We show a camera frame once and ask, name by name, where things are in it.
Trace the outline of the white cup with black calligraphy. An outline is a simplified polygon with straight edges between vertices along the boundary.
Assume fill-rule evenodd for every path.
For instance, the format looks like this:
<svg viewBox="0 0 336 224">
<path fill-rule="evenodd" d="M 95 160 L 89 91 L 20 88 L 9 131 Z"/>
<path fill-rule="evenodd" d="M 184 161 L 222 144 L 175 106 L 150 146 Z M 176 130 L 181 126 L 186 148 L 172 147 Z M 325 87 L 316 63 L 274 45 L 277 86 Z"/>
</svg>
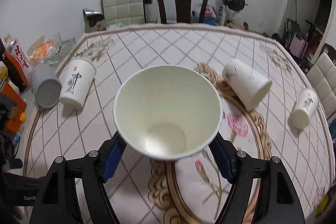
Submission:
<svg viewBox="0 0 336 224">
<path fill-rule="evenodd" d="M 60 103 L 81 110 L 96 75 L 95 66 L 88 60 L 74 58 L 66 70 Z"/>
</svg>

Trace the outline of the floral patterned tablecloth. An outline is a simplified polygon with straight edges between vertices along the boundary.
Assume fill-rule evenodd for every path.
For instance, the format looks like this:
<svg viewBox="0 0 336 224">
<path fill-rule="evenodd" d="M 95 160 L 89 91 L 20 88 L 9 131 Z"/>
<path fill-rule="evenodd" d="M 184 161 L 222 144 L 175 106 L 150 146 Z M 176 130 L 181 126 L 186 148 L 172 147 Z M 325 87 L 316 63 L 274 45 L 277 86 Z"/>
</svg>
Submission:
<svg viewBox="0 0 336 224">
<path fill-rule="evenodd" d="M 23 173 L 42 177 L 58 156 L 75 159 L 97 149 L 116 131 L 113 102 L 121 84 L 137 71 L 161 64 L 201 70 L 213 83 L 239 59 L 268 77 L 272 87 L 255 112 L 247 113 L 221 86 L 220 133 L 252 157 L 278 156 L 297 191 L 307 223 L 335 178 L 335 161 L 326 115 L 319 107 L 306 129 L 290 120 L 300 92 L 310 82 L 284 48 L 250 32 L 203 25 L 143 25 L 109 34 L 87 35 L 76 55 L 110 44 L 94 62 L 96 76 L 82 111 L 62 104 L 35 111 Z M 127 148 L 105 186 L 122 223 L 212 223 L 230 185 L 221 178 L 209 150 L 174 163 L 149 159 Z"/>
</svg>

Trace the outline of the red white snack bag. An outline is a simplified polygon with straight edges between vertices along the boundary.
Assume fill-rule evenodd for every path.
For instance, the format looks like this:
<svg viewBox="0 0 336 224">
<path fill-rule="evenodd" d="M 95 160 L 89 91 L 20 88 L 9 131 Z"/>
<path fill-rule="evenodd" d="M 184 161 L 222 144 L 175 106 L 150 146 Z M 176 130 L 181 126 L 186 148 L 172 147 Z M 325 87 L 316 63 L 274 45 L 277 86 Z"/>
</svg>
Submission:
<svg viewBox="0 0 336 224">
<path fill-rule="evenodd" d="M 16 38 L 12 38 L 11 35 L 7 35 L 5 37 L 5 41 L 6 50 L 18 62 L 21 67 L 21 71 L 25 75 L 26 80 L 29 80 L 33 66 L 30 64 L 29 59 L 22 50 L 20 43 Z"/>
</svg>

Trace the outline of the plain white paper cup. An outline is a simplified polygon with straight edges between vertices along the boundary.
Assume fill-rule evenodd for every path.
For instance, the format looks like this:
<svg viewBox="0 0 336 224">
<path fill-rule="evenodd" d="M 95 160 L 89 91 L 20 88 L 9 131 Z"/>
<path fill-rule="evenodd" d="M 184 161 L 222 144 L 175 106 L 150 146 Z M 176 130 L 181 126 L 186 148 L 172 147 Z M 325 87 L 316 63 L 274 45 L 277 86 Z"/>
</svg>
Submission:
<svg viewBox="0 0 336 224">
<path fill-rule="evenodd" d="M 227 63 L 222 75 L 247 111 L 254 110 L 272 86 L 270 79 L 238 59 Z"/>
</svg>

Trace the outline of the small white printed paper cup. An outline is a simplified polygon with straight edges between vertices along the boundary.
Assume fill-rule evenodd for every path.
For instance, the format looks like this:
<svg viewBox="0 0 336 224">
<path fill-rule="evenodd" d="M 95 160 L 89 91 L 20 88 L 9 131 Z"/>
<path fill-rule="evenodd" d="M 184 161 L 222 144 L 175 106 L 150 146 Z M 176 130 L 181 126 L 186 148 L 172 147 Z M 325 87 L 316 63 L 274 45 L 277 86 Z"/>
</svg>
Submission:
<svg viewBox="0 0 336 224">
<path fill-rule="evenodd" d="M 318 104 L 318 95 L 313 89 L 302 90 L 290 115 L 292 124 L 299 130 L 305 129 L 316 112 Z"/>
</svg>

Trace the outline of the grey cylindrical container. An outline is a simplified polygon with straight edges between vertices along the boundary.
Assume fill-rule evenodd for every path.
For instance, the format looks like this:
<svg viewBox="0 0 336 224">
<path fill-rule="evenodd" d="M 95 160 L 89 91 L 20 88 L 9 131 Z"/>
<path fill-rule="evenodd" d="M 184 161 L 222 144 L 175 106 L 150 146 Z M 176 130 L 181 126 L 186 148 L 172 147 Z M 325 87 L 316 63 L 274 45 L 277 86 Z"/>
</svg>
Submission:
<svg viewBox="0 0 336 224">
<path fill-rule="evenodd" d="M 35 100 L 41 108 L 50 109 L 59 102 L 62 84 L 48 65 L 38 64 L 33 68 L 30 84 Z"/>
</svg>

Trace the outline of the white padded folding chair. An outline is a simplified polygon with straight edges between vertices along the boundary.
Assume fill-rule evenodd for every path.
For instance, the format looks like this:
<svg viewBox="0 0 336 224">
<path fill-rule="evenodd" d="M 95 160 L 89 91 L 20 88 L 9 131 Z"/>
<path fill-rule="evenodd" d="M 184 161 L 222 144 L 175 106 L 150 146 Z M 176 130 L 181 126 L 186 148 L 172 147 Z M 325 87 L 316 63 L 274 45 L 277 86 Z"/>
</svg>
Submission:
<svg viewBox="0 0 336 224">
<path fill-rule="evenodd" d="M 117 23 L 123 26 L 146 23 L 143 0 L 101 0 L 101 6 L 108 27 Z"/>
</svg>

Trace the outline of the silver box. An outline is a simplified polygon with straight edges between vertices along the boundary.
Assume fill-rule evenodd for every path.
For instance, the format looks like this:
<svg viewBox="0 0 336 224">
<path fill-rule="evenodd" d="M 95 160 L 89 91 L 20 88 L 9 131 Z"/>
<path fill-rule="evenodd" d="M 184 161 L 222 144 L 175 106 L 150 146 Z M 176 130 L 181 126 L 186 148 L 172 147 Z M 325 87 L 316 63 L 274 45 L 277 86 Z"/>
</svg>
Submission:
<svg viewBox="0 0 336 224">
<path fill-rule="evenodd" d="M 106 31 L 104 15 L 98 11 L 83 9 L 85 33 Z"/>
</svg>

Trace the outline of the orange toy box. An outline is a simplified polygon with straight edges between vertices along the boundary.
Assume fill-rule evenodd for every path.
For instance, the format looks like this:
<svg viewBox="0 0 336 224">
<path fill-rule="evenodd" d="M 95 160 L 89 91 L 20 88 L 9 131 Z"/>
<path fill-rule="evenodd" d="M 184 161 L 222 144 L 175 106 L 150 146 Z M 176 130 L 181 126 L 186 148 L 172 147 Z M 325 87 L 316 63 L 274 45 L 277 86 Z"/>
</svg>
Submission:
<svg viewBox="0 0 336 224">
<path fill-rule="evenodd" d="M 26 107 L 26 102 L 5 77 L 1 81 L 1 131 L 17 133 L 27 119 Z"/>
</svg>

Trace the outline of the pink suitcase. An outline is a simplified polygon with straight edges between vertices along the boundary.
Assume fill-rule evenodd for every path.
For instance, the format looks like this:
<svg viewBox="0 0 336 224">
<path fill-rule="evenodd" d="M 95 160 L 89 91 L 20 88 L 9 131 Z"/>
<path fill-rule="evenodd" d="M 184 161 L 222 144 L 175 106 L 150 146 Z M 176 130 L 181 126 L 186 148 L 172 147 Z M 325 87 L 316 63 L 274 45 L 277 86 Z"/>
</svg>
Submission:
<svg viewBox="0 0 336 224">
<path fill-rule="evenodd" d="M 294 57 L 301 59 L 306 51 L 307 45 L 308 43 L 304 38 L 295 35 L 290 43 L 289 51 Z"/>
</svg>

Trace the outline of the red ripple paper cup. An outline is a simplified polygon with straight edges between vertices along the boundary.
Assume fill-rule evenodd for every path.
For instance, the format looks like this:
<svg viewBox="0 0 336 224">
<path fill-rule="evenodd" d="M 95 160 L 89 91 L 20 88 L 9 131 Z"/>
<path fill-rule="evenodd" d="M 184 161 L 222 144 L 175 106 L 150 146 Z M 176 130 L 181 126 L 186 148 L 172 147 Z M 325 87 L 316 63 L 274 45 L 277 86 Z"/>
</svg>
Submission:
<svg viewBox="0 0 336 224">
<path fill-rule="evenodd" d="M 152 159 L 176 161 L 214 140 L 222 122 L 222 102 L 201 73 L 157 65 L 140 70 L 121 85 L 113 119 L 133 149 Z"/>
</svg>

